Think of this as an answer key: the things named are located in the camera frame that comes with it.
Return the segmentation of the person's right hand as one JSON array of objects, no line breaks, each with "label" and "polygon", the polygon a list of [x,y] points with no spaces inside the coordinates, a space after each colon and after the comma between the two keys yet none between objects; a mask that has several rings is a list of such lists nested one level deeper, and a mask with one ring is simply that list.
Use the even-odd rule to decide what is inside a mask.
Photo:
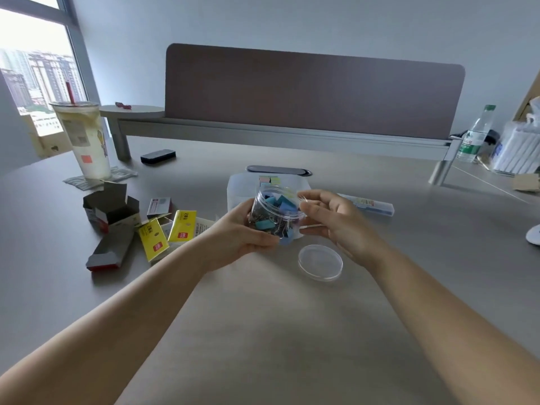
[{"label": "person's right hand", "polygon": [[332,223],[325,226],[303,226],[300,229],[303,235],[331,240],[351,260],[369,271],[384,265],[388,245],[348,199],[327,190],[304,190],[298,196],[304,197],[305,201],[321,201],[334,212]]}]

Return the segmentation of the person's left hand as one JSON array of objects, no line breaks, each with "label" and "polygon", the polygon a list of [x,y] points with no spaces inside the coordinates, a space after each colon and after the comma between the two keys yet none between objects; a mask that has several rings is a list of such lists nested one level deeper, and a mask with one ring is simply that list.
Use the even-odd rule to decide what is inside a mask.
[{"label": "person's left hand", "polygon": [[198,267],[204,273],[230,265],[247,255],[240,253],[241,241],[246,235],[272,235],[249,226],[253,204],[254,198],[240,203],[195,239]]}]

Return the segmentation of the person's left forearm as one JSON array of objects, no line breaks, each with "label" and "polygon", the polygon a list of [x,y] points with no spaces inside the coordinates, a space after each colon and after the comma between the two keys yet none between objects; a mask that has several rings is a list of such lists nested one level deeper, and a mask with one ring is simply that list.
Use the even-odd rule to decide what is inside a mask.
[{"label": "person's left forearm", "polygon": [[198,238],[0,376],[0,405],[114,405],[204,275]]}]

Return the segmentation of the clear round jar lid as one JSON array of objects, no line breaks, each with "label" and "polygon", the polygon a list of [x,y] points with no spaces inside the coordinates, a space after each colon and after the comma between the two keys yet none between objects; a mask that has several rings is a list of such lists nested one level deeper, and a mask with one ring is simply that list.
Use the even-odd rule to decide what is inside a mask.
[{"label": "clear round jar lid", "polygon": [[333,282],[341,277],[343,261],[333,249],[323,245],[307,245],[298,254],[300,271],[308,277]]}]

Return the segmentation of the clear slim plastic case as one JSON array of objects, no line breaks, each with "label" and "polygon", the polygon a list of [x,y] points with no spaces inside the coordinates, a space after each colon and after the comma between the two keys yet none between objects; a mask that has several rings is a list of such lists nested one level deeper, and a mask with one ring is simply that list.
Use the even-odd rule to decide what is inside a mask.
[{"label": "clear slim plastic case", "polygon": [[366,199],[363,197],[354,197],[350,195],[345,195],[338,193],[339,196],[348,199],[354,206],[360,210],[368,211],[371,213],[376,213],[380,215],[385,215],[392,217],[395,213],[393,204],[376,201],[372,199]]}]

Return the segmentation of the yellow paper packet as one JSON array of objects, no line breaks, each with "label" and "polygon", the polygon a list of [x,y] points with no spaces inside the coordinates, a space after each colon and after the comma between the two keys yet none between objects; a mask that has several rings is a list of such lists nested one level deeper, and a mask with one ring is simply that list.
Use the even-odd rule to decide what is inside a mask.
[{"label": "yellow paper packet", "polygon": [[137,233],[145,252],[146,260],[153,264],[162,258],[166,251],[170,249],[165,232],[160,225],[159,218],[154,217],[151,220],[141,224]]},{"label": "yellow paper packet", "polygon": [[178,210],[175,212],[168,236],[169,244],[183,243],[195,238],[197,211]]}]

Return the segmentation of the brown desk divider panel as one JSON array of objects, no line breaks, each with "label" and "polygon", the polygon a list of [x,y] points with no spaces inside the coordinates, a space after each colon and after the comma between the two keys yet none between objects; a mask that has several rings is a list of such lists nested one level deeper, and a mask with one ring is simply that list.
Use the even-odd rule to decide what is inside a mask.
[{"label": "brown desk divider panel", "polygon": [[458,64],[171,44],[171,119],[412,138],[450,135]]}]

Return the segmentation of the small black box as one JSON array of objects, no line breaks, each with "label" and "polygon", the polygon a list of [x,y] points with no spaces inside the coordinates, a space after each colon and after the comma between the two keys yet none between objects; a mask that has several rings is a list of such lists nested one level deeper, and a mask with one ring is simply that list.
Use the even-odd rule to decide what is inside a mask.
[{"label": "small black box", "polygon": [[140,161],[144,165],[158,165],[170,160],[173,160],[177,157],[176,151],[171,149],[160,149],[151,153],[144,154],[140,156]]}]

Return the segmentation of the flat grey red carton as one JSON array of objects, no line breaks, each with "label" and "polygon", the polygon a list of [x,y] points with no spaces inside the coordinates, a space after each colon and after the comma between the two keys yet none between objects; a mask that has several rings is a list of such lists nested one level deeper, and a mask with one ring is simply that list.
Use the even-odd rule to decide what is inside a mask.
[{"label": "flat grey red carton", "polygon": [[109,230],[85,264],[90,272],[119,269],[134,237],[134,227],[118,226]]}]

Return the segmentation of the open grey cardboard box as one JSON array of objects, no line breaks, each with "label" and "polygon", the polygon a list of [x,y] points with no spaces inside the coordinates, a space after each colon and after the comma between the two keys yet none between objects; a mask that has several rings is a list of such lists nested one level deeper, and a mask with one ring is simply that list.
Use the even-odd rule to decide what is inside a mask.
[{"label": "open grey cardboard box", "polygon": [[83,208],[102,234],[141,224],[139,201],[127,194],[126,183],[104,182],[102,190],[83,197]]}]

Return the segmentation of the clear green-capped water bottle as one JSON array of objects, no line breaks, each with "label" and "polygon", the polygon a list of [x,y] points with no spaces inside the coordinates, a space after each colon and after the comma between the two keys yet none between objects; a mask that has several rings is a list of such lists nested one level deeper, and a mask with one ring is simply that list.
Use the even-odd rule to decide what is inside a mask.
[{"label": "clear green-capped water bottle", "polygon": [[462,136],[456,159],[472,163],[480,151],[495,119],[496,105],[486,105],[481,116]]}]

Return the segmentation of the round grey side shelf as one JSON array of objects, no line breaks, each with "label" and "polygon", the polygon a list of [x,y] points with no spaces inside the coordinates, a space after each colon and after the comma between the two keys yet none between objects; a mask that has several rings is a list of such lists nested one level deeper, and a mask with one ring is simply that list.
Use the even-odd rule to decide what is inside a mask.
[{"label": "round grey side shelf", "polygon": [[148,105],[131,105],[129,109],[116,105],[99,107],[100,115],[106,119],[147,120],[165,117],[165,108]]}]

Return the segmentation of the pack of white tubes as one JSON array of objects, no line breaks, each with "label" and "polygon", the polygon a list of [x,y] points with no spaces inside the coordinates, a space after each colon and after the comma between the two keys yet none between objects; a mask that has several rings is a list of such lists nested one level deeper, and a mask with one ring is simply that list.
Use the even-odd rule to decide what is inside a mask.
[{"label": "pack of white tubes", "polygon": [[489,168],[512,176],[535,173],[540,168],[540,124],[508,122],[490,156]]}]

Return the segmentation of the brown cardboard piece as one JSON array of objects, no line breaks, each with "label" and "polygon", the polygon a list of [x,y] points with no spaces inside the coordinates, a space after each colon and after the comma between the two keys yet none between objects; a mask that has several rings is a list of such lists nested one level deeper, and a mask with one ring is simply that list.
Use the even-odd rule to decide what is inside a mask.
[{"label": "brown cardboard piece", "polygon": [[511,185],[518,192],[540,193],[540,173],[517,174]]}]

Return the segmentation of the beige cardboard box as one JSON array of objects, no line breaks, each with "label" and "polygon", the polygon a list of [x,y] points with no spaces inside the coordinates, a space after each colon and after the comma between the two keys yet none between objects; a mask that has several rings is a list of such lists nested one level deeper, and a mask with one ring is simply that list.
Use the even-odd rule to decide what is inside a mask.
[{"label": "beige cardboard box", "polygon": [[21,118],[30,128],[29,136],[40,159],[72,151],[71,142],[55,114],[34,111]]}]

